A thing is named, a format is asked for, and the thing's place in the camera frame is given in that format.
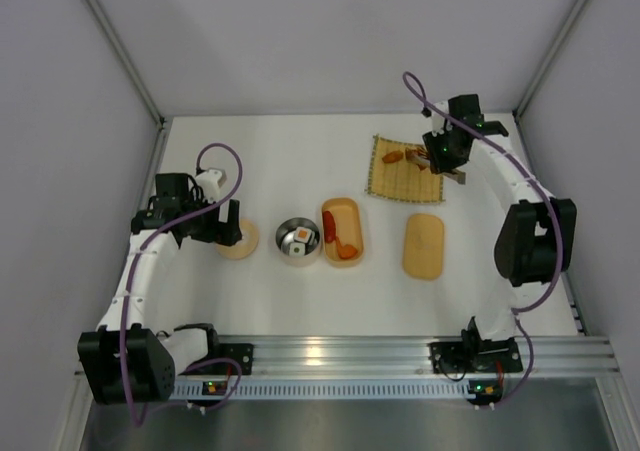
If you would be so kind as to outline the metal tongs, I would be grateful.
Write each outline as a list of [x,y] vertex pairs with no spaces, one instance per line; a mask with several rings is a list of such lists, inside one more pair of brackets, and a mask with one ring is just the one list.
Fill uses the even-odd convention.
[[[429,169],[432,174],[436,174],[436,171],[432,167],[430,156],[429,156],[429,154],[428,154],[428,152],[427,152],[425,147],[418,146],[418,147],[407,147],[407,148],[423,148],[426,151],[426,154],[428,155],[428,159],[429,159],[429,162],[430,162],[430,167],[427,168],[427,169]],[[446,177],[446,178],[449,178],[449,179],[455,181],[457,184],[460,184],[460,185],[465,185],[466,184],[466,173],[463,172],[463,171],[453,170],[453,171],[450,171],[450,172],[442,172],[442,175],[444,177]]]

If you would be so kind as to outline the small orange toy piece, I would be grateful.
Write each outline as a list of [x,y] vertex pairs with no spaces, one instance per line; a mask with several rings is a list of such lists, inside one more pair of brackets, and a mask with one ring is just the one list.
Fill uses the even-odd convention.
[[425,170],[430,167],[428,155],[423,148],[406,148],[405,159],[416,165],[420,170]]

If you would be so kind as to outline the green sushi roll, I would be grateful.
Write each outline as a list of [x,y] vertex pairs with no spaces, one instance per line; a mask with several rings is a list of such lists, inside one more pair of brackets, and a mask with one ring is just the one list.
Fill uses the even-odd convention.
[[291,242],[288,247],[288,255],[291,257],[304,257],[306,255],[306,245],[297,241]]

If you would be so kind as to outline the orange sushi roll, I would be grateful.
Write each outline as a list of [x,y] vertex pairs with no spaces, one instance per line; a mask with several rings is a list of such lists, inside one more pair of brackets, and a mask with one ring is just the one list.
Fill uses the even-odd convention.
[[315,232],[308,227],[299,226],[294,231],[294,241],[304,244],[308,244],[310,241],[312,241],[314,236]]

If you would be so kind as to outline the red toy shrimp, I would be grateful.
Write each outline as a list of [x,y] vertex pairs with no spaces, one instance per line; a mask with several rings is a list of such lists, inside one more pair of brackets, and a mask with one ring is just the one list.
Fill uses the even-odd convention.
[[325,210],[322,213],[324,241],[327,244],[334,243],[337,239],[337,225],[333,214]]

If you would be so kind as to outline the orange toy chicken leg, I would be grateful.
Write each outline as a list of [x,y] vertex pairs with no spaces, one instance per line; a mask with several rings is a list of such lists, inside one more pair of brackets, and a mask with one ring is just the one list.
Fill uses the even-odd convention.
[[338,257],[341,260],[351,260],[358,256],[358,249],[351,244],[342,244],[339,238],[335,239]]

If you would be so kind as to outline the orange toy fried piece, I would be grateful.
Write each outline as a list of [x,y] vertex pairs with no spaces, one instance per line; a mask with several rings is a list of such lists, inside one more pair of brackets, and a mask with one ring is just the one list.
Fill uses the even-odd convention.
[[394,164],[404,159],[404,152],[400,150],[392,151],[382,157],[385,164]]

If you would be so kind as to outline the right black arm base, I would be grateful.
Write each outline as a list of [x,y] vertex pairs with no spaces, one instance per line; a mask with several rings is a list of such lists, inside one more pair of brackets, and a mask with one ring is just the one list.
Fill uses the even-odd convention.
[[442,341],[429,345],[431,361],[437,374],[519,373],[524,370],[519,348],[514,339],[464,344]]

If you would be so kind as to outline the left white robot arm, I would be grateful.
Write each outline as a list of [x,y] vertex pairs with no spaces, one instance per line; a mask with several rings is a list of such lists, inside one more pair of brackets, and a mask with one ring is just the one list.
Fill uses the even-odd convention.
[[77,351],[95,401],[102,405],[169,399],[177,375],[221,355],[209,323],[176,327],[165,339],[156,323],[161,287],[185,239],[231,247],[241,238],[239,203],[219,218],[224,171],[161,173],[146,208],[131,221],[128,256],[108,310],[81,334]]

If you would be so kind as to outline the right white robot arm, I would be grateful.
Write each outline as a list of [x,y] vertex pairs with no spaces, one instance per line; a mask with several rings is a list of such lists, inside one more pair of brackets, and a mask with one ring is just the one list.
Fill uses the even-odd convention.
[[540,184],[514,151],[506,127],[485,118],[477,96],[425,103],[422,113],[432,121],[422,137],[431,171],[453,174],[472,164],[505,213],[493,260],[509,286],[488,298],[462,330],[465,363],[475,372],[498,366],[519,372],[518,318],[541,307],[569,267],[577,207]]

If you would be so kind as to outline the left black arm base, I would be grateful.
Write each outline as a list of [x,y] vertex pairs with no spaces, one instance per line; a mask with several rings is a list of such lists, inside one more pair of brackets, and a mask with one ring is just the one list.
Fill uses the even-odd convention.
[[[248,342],[241,343],[221,343],[215,345],[201,362],[227,358],[235,361],[241,368],[242,375],[251,375],[254,357],[254,345]],[[198,374],[204,375],[237,375],[235,366],[227,362],[209,364],[197,370]]]

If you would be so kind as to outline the oblong tan box lid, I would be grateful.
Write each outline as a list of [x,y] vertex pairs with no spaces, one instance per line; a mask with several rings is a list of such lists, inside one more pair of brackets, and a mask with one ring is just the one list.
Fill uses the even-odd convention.
[[413,214],[406,224],[403,270],[415,279],[438,279],[444,265],[445,226],[431,214]]

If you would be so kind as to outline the oblong tan lunch box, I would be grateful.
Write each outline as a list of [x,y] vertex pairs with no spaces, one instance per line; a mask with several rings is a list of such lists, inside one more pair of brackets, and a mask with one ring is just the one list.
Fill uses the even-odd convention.
[[[354,245],[359,253],[358,256],[351,260],[341,260],[336,250],[336,242],[327,244],[324,241],[323,218],[322,213],[330,211],[336,221],[337,238],[342,244]],[[364,256],[364,239],[360,220],[360,212],[357,203],[347,197],[332,198],[325,201],[321,206],[322,230],[323,230],[323,246],[325,257],[328,262],[337,268],[353,267],[359,263]]]

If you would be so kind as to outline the bamboo sushi mat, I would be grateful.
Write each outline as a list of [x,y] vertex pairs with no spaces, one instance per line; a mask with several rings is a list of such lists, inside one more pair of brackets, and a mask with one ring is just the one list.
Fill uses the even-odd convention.
[[424,145],[373,137],[365,192],[369,196],[408,204],[440,204],[444,201],[444,183],[440,175],[419,168],[404,159],[385,164],[382,157],[392,151]]

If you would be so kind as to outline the round tan lid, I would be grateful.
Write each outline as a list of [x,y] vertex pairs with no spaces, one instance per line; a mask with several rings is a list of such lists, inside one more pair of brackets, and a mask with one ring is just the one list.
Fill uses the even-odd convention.
[[239,222],[241,239],[232,246],[216,245],[216,251],[220,256],[228,260],[242,260],[249,257],[259,243],[259,230],[257,226],[247,218],[241,218]]

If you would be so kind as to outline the round steel container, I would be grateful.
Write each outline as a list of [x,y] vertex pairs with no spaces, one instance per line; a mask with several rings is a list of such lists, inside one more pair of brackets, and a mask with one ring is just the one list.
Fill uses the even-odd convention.
[[275,231],[275,245],[279,256],[287,265],[310,266],[322,250],[320,229],[308,218],[287,219]]

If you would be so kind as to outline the aluminium mounting rail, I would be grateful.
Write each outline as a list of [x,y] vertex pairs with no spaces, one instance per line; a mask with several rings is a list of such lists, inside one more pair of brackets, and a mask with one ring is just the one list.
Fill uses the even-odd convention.
[[[599,376],[619,371],[609,342],[596,337],[551,337],[527,341],[514,339],[524,370],[519,373],[462,375],[514,375],[530,368],[544,376]],[[252,376],[269,379],[318,379],[383,377],[401,379],[413,375],[440,375],[434,371],[429,345],[461,339],[420,337],[223,337],[213,344],[248,342],[254,345]],[[462,375],[448,375],[454,379]]]

